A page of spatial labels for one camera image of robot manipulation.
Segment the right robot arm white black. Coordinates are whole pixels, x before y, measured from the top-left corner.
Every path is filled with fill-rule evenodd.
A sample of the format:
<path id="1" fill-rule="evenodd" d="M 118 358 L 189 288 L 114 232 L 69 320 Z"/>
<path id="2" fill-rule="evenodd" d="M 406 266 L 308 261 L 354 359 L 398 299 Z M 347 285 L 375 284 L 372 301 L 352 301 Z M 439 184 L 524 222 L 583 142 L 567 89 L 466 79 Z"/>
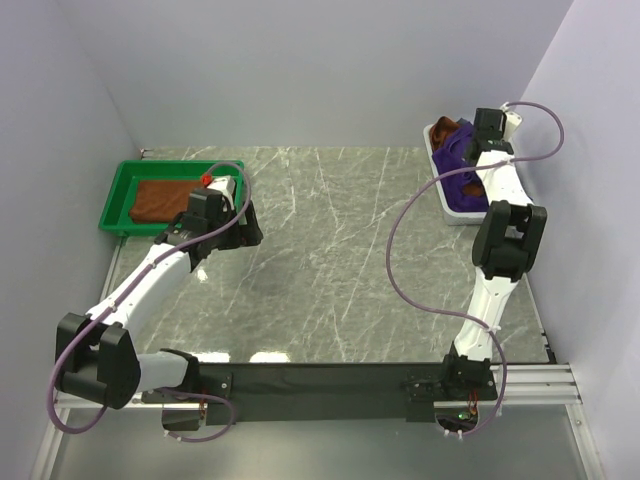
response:
<path id="1" fill-rule="evenodd" d="M 525 192 L 513 164 L 508 135 L 519 120 L 504 107 L 478 108 L 464 154 L 479 168 L 488 211 L 472 247 L 476 277 L 471 301 L 440 375 L 441 390 L 452 399 L 498 398 L 491 371 L 493 337 L 509 297 L 534 264 L 546 225 L 546 209 Z"/>

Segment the white plastic basket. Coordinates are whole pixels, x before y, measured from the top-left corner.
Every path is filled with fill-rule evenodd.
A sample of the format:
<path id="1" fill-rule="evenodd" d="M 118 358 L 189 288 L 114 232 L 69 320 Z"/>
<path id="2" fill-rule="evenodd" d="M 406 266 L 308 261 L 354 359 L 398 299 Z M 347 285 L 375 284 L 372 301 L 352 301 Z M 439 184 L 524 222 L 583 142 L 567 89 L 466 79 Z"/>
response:
<path id="1" fill-rule="evenodd" d="M 512 204 L 521 206 L 524 206 L 530 202 L 530 198 L 525 193 L 524 188 L 520 182 L 516 168 L 511 163 L 514 158 L 514 152 L 512 155 L 496 150 L 485 152 L 480 156 L 477 163 L 468 163 L 464 159 L 463 153 L 462 159 L 467 164 L 466 167 L 439 173 L 437 166 L 434 163 L 432 148 L 429 142 L 429 130 L 434 124 L 426 126 L 423 130 L 423 134 L 433 175 L 436 177 L 443 177 L 440 181 L 437 182 L 436 189 L 444 210 L 444 218 L 447 224 L 480 224 L 484 219 L 489 205 L 493 201 L 506 200 Z M 451 206 L 445 193 L 444 187 L 442 186 L 442 181 L 445 178 L 465 172 L 475 173 L 484 188 L 484 196 L 481 199 L 481 203 L 479 204 L 480 209 L 460 211 L 457 208 Z"/>

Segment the brown towel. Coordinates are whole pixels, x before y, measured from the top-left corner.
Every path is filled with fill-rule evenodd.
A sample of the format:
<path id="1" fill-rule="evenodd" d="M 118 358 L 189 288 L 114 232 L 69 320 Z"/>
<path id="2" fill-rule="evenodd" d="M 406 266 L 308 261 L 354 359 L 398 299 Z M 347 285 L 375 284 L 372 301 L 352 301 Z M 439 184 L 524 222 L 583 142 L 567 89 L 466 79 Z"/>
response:
<path id="1" fill-rule="evenodd" d="M 471 140 L 473 126 L 460 119 L 442 116 L 429 130 L 429 142 L 439 173 L 466 167 L 463 153 Z M 442 181 L 450 205 L 460 211 L 480 209 L 484 188 L 473 172 L 460 173 Z"/>
<path id="2" fill-rule="evenodd" d="M 141 180 L 129 217 L 134 223 L 168 223 L 186 210 L 199 180 Z"/>

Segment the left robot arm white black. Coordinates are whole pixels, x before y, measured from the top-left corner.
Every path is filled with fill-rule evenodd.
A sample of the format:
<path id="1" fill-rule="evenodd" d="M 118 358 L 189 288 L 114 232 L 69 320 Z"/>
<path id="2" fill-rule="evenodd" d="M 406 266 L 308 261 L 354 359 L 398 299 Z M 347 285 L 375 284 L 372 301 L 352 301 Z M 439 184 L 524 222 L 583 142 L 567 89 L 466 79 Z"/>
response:
<path id="1" fill-rule="evenodd" d="M 140 354 L 134 340 L 164 297 L 213 251 L 257 246 L 262 238 L 252 201 L 235 208 L 219 190 L 195 190 L 186 211 L 110 296 L 60 321 L 52 388 L 112 409 L 164 388 L 177 401 L 193 400 L 201 389 L 197 358 L 172 349 Z"/>

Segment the green plastic tray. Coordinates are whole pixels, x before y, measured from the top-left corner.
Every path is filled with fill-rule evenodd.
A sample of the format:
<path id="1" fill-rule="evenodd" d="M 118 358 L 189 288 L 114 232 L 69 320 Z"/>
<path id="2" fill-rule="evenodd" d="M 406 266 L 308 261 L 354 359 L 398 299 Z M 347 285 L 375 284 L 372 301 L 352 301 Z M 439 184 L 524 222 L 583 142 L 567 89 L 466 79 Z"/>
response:
<path id="1" fill-rule="evenodd" d="M 134 223 L 129 210 L 141 180 L 199 180 L 203 174 L 230 175 L 236 181 L 235 209 L 239 211 L 250 195 L 244 192 L 244 164 L 238 161 L 125 161 L 114 177 L 99 227 L 117 236 L 155 236 L 164 241 L 168 223 Z"/>

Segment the black base bar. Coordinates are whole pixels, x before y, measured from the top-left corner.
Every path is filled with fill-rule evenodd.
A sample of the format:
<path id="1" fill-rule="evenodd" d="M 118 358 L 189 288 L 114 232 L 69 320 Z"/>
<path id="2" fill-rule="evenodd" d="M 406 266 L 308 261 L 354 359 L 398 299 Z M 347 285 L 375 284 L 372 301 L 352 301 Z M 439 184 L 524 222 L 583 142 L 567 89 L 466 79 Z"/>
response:
<path id="1" fill-rule="evenodd" d="M 187 387 L 144 393 L 149 403 L 202 403 L 205 422 L 404 419 L 433 423 L 436 405 L 500 403 L 489 361 L 440 363 L 208 363 Z"/>

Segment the brown towel in basket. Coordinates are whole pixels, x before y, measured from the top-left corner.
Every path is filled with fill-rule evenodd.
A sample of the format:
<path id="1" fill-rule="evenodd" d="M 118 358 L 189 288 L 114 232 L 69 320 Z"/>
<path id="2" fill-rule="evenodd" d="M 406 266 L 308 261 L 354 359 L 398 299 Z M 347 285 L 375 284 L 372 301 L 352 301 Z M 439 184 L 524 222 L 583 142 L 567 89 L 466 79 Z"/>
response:
<path id="1" fill-rule="evenodd" d="M 471 140 L 473 126 L 460 119 L 442 116 L 429 130 L 429 142 L 439 173 L 466 167 L 463 153 Z M 460 173 L 442 181 L 450 205 L 460 211 L 480 209 L 484 188 L 473 172 Z"/>

